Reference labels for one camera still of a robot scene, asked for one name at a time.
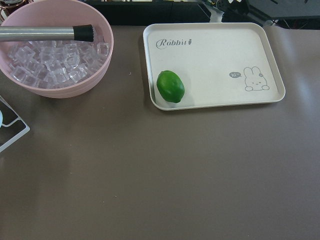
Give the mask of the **green lime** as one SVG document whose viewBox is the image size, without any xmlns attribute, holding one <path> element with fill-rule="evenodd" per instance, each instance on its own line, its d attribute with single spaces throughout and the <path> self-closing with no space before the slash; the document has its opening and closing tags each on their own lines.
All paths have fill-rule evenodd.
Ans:
<svg viewBox="0 0 320 240">
<path fill-rule="evenodd" d="M 162 98 L 170 103 L 179 103 L 185 95 L 185 86 L 180 77 L 173 71 L 162 71 L 156 81 Z"/>
</svg>

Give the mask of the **cream rabbit tray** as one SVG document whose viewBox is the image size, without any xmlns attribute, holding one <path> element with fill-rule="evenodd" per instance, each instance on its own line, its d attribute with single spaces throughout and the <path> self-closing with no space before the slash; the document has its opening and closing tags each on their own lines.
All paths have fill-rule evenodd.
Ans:
<svg viewBox="0 0 320 240">
<path fill-rule="evenodd" d="M 160 110 L 275 103 L 286 94 L 266 32 L 257 24 L 152 24 L 143 43 L 150 98 Z M 156 86 L 166 70 L 184 85 L 179 103 L 165 101 Z"/>
</svg>

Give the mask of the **steel muddler black tip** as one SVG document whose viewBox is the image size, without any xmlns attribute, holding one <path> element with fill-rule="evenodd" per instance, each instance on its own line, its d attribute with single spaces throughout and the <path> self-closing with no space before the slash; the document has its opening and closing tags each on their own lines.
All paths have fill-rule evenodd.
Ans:
<svg viewBox="0 0 320 240">
<path fill-rule="evenodd" d="M 93 42 L 91 24 L 77 26 L 1 26 L 1 42 L 22 41 L 82 41 Z"/>
</svg>

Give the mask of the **white cup rack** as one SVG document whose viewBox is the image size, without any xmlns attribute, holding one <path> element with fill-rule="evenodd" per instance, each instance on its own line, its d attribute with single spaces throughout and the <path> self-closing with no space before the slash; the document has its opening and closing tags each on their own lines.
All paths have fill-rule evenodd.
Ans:
<svg viewBox="0 0 320 240">
<path fill-rule="evenodd" d="M 0 97 L 0 152 L 24 136 L 30 127 L 17 112 Z"/>
</svg>

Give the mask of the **pink bowl of ice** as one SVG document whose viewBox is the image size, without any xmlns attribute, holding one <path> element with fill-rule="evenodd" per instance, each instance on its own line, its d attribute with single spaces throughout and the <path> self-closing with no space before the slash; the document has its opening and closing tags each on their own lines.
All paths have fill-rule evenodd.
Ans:
<svg viewBox="0 0 320 240">
<path fill-rule="evenodd" d="M 93 42 L 76 40 L 0 41 L 0 69 L 37 95 L 70 98 L 92 89 L 105 75 L 114 36 L 106 18 L 79 0 L 42 0 L 24 5 L 1 26 L 92 25 Z"/>
</svg>

